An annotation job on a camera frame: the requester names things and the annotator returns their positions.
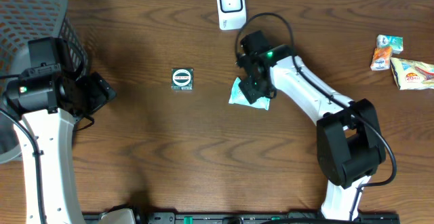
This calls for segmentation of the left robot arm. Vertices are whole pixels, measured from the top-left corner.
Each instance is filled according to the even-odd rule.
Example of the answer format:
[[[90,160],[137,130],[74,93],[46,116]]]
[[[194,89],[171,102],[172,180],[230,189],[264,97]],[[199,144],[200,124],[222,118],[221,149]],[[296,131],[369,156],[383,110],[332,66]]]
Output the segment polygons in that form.
[[[59,64],[29,68],[8,83],[24,168],[27,223],[84,223],[72,144],[76,123],[116,96],[97,72],[79,79]]]

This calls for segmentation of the white blue snack bag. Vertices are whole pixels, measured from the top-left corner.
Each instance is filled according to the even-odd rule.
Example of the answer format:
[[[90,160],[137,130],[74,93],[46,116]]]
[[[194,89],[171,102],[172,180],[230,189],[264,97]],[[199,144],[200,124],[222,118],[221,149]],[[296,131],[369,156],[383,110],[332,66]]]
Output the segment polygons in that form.
[[[400,90],[433,89],[432,64],[392,57],[391,71]]]

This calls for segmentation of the green snack packet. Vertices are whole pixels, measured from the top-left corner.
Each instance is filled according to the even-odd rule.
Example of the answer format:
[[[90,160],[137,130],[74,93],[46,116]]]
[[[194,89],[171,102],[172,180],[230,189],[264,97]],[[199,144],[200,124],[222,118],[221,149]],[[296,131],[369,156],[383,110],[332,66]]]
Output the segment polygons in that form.
[[[229,104],[243,105],[247,107],[253,107],[255,109],[264,109],[267,111],[269,110],[270,98],[261,97],[256,102],[250,104],[239,87],[240,83],[241,79],[237,77],[233,83],[233,87],[231,88]]]

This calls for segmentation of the orange snack packet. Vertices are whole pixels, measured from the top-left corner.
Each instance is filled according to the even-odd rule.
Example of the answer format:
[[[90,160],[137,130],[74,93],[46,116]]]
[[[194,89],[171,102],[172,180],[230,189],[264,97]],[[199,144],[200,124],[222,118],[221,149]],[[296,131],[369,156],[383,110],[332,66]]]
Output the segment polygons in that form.
[[[370,68],[372,71],[384,71],[390,69],[392,47],[375,48]]]

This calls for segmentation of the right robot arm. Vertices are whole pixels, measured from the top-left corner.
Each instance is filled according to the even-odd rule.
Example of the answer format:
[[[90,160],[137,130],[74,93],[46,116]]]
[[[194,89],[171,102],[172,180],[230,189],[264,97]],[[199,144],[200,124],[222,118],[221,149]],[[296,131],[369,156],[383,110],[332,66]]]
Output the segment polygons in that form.
[[[247,76],[240,90],[252,104],[283,92],[316,127],[317,161],[328,180],[320,212],[326,219],[355,221],[363,190],[390,149],[380,131],[374,105],[354,101],[312,73],[287,45],[243,44],[237,65]]]

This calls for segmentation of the round white red lid cup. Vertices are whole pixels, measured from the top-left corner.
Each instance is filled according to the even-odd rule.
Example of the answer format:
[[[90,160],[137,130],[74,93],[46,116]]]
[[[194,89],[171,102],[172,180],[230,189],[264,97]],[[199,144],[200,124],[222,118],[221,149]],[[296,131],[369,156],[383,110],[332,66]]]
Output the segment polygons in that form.
[[[172,69],[171,88],[173,90],[192,90],[193,80],[192,68]]]

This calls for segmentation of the small teal white packet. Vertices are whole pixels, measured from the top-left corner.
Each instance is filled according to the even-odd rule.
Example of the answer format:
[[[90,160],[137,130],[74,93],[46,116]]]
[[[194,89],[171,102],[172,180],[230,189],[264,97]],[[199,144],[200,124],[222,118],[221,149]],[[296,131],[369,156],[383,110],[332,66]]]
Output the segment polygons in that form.
[[[403,37],[378,35],[376,46],[377,48],[391,47],[394,54],[400,54],[403,52]]]

